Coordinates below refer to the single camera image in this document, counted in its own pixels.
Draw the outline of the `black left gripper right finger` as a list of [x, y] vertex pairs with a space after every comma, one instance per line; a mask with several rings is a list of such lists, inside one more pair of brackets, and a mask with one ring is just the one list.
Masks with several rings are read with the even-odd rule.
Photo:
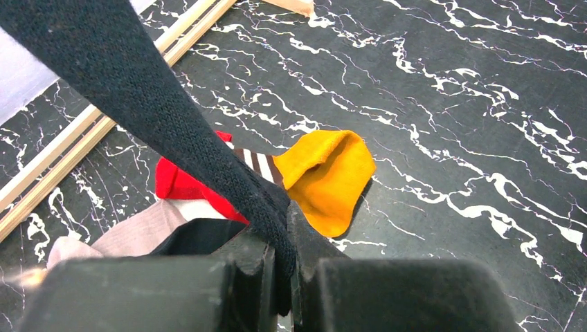
[[297, 250], [291, 280], [295, 331], [517, 331], [497, 279], [458, 259], [352, 259], [287, 212]]

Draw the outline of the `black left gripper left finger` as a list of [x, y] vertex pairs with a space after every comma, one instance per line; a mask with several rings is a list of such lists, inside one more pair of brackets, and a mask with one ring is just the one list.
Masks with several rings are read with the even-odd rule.
[[274, 249], [244, 230], [207, 256], [65, 261], [21, 331], [274, 331]]

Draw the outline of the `black sock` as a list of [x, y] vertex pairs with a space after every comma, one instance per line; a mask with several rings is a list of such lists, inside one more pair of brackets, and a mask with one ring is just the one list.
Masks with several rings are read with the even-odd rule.
[[210, 128], [128, 1], [2, 1], [1, 27], [128, 132], [227, 199], [276, 252], [276, 307], [291, 308], [287, 193]]
[[172, 231], [149, 255], [209, 255], [246, 227], [229, 219], [193, 219]]

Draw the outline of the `white sock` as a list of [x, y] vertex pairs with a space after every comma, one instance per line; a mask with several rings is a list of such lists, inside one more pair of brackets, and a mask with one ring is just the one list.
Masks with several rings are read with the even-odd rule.
[[219, 213], [207, 200], [195, 199], [195, 200], [168, 200], [186, 221], [193, 219], [209, 218], [209, 219], [226, 219], [221, 213]]

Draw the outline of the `grey sock brown stripes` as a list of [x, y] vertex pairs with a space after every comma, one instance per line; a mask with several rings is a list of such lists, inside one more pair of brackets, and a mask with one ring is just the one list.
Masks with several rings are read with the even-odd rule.
[[150, 253], [176, 228], [186, 223], [180, 211], [161, 200], [117, 223], [93, 244], [59, 237], [48, 256], [47, 268], [69, 259], [137, 257]]

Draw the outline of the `mustard yellow sock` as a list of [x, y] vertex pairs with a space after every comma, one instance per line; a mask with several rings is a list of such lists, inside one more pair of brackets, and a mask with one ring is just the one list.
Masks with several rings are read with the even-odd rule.
[[355, 206], [377, 169], [370, 150], [353, 131], [307, 133], [279, 156], [245, 148], [234, 152], [262, 178], [283, 188], [325, 237], [347, 232]]

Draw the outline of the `red bear sock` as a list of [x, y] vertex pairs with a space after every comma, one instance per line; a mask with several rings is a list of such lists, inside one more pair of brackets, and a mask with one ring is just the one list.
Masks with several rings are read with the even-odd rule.
[[249, 224], [227, 199], [164, 157], [161, 157], [156, 165], [155, 193], [160, 199], [180, 201], [203, 199], [222, 216], [245, 225]]

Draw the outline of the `wooden hanging rack frame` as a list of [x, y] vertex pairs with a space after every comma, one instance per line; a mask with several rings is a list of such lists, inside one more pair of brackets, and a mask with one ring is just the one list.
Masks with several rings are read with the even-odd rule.
[[[233, 5], [234, 1], [196, 1], [155, 42], [169, 66], [174, 65]], [[1, 189], [5, 210], [34, 181], [36, 185], [1, 219], [4, 240], [116, 123], [90, 104], [12, 180]]]

